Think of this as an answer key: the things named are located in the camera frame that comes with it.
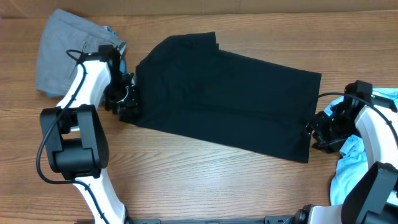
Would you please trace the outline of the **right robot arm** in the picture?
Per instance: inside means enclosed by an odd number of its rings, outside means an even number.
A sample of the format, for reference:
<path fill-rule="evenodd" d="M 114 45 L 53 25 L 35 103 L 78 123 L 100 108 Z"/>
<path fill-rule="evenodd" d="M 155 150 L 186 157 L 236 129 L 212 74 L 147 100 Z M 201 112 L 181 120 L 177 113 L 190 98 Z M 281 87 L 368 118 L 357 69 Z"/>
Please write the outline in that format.
<path fill-rule="evenodd" d="M 397 108 L 373 93 L 344 93 L 332 114 L 319 112 L 308 124 L 316 146 L 330 152 L 342 140 L 363 140 L 368 171 L 341 205 L 306 205 L 287 223 L 397 223 Z"/>

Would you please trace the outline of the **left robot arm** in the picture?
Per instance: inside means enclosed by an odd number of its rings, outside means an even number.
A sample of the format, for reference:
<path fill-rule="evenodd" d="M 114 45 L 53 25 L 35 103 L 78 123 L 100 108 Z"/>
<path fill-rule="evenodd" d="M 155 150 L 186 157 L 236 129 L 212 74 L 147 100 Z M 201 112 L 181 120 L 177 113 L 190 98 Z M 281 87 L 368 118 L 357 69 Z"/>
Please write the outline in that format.
<path fill-rule="evenodd" d="M 104 103 L 121 120 L 138 115 L 133 75 L 120 71 L 121 54 L 110 45 L 78 55 L 77 74 L 67 94 L 40 114 L 43 140 L 37 173 L 46 183 L 75 186 L 94 223 L 130 223 L 108 175 L 109 147 L 97 109 Z"/>

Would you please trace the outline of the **black t-shirt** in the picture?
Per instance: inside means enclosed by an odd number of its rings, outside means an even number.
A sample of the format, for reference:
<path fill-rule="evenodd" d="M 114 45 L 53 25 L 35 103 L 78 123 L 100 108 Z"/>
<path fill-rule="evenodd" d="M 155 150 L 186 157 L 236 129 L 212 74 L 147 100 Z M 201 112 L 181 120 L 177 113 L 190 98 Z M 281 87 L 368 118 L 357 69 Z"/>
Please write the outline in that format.
<path fill-rule="evenodd" d="M 142 128 L 308 162 L 321 75 L 220 50 L 216 35 L 174 35 L 136 67 Z"/>

